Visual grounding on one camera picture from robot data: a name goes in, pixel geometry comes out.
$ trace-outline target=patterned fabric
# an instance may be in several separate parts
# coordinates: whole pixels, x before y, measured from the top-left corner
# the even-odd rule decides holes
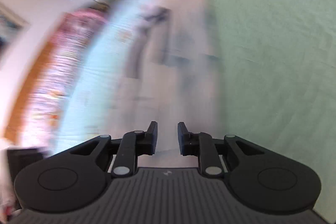
[[[79,10],[65,17],[52,38],[57,47],[50,53],[51,61],[30,95],[20,146],[49,147],[63,111],[64,98],[71,93],[85,49],[104,22],[104,14],[94,9]]]

